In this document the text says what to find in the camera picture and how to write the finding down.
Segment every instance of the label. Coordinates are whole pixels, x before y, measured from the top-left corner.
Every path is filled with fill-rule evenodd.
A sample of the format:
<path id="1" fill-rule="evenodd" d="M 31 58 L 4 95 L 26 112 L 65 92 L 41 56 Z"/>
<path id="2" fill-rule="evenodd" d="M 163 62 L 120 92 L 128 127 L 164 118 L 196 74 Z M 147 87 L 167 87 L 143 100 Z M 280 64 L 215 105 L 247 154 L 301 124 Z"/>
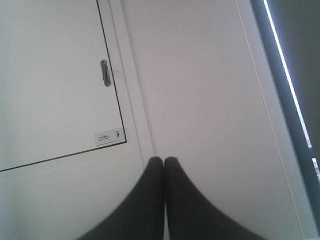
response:
<path id="1" fill-rule="evenodd" d="M 94 142 L 97 147 L 125 141 L 125 133 L 122 127 L 94 134 Z"/>

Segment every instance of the white door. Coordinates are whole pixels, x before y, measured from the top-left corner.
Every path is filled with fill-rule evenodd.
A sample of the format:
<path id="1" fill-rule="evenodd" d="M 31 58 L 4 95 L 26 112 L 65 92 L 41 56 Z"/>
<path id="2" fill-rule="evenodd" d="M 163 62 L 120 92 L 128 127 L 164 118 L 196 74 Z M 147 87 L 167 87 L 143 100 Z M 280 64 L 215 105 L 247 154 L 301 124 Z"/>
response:
<path id="1" fill-rule="evenodd" d="M 76 239 L 143 171 L 113 16 L 99 5 L 101 16 L 95 0 L 0 3 L 1 239 Z"/>

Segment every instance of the metal handle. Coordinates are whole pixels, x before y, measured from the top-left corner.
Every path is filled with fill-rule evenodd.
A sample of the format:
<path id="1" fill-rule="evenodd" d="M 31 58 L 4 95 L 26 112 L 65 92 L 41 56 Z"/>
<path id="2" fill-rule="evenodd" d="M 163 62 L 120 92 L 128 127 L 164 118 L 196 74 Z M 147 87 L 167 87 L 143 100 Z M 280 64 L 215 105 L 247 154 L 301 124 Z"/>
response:
<path id="1" fill-rule="evenodd" d="M 109 70 L 108 70 L 108 65 L 106 60 L 101 60 L 100 61 L 100 66 L 101 66 L 101 71 L 102 71 L 102 80 L 104 82 L 104 85 L 106 87 L 109 87 L 111 85 L 110 81 L 110 75 L 109 75 Z"/>

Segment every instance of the wall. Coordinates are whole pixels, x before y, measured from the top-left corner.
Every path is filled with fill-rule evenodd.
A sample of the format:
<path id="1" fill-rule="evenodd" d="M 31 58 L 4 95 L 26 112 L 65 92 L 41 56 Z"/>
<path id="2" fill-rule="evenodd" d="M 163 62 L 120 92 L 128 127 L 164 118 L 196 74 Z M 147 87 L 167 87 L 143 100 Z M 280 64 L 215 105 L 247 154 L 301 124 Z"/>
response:
<path id="1" fill-rule="evenodd" d="M 122 7 L 156 154 L 177 156 L 214 205 L 263 237 L 315 237 L 249 2 Z"/>

